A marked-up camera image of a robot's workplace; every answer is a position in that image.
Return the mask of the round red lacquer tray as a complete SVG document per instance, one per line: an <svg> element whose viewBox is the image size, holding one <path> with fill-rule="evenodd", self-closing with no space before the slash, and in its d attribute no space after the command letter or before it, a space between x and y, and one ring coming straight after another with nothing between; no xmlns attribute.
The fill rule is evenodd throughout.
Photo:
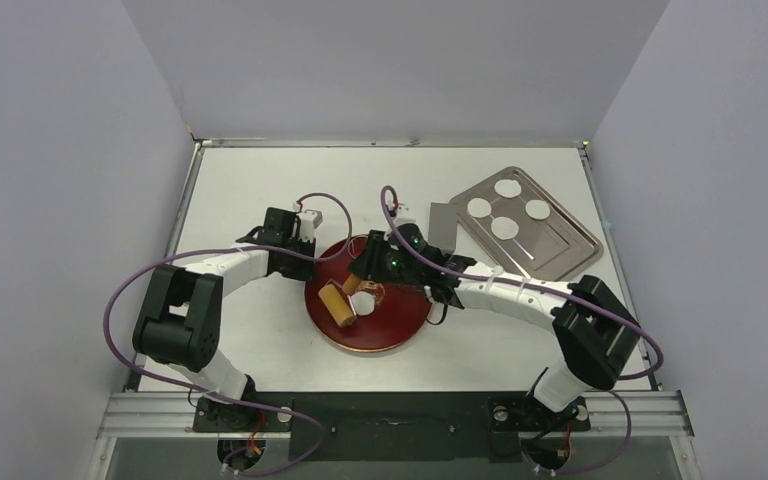
<svg viewBox="0 0 768 480"><path fill-rule="evenodd" d="M317 263L313 280L305 285L304 301L312 323L332 343L355 352L382 352L413 337L425 324L432 305L426 295L416 289L363 281L357 291L373 298L374 307L367 315L358 314L352 324L338 325L319 291L330 280L342 284L349 278L348 266L365 243L364 235L356 235L350 248L337 259Z"/></svg>

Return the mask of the white dough piece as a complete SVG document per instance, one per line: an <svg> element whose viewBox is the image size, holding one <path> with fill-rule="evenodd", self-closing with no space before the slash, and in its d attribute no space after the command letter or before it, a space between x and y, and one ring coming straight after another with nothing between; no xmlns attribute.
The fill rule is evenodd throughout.
<svg viewBox="0 0 768 480"><path fill-rule="evenodd" d="M366 291L358 291L350 297L355 314L359 317L372 314L376 308L376 298Z"/></svg>

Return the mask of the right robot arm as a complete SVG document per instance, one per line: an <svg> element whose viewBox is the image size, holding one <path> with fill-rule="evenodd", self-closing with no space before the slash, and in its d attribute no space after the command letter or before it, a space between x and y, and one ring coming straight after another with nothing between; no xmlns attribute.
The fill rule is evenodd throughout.
<svg viewBox="0 0 768 480"><path fill-rule="evenodd" d="M639 324L601 279L545 282L510 274L443 253L414 224L390 234L370 231L348 270L362 280L421 289L446 307L504 315L553 334L561 358L539 374L523 402L538 427L570 412L583 393L613 389L640 338Z"/></svg>

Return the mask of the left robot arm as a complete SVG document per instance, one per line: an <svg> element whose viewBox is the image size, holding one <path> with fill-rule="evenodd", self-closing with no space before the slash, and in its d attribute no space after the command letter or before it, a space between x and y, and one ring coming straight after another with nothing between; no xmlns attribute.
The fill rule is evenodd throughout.
<svg viewBox="0 0 768 480"><path fill-rule="evenodd" d="M317 210L270 207L262 224L238 238L231 252L153 269L132 345L204 388L199 410L209 419L248 430L262 417L254 380L219 348L224 297L273 273L311 280L315 232L321 222Z"/></svg>

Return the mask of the wooden dough roller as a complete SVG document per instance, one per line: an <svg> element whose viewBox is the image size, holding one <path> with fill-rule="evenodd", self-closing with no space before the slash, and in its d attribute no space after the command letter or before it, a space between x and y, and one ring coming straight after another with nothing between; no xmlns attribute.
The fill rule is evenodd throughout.
<svg viewBox="0 0 768 480"><path fill-rule="evenodd" d="M376 308L383 302L382 286L372 281L362 280L355 274L350 274L342 283L330 279L318 291L319 300L337 327L348 327L359 318L350 301L350 297L358 291L373 294L376 298Z"/></svg>

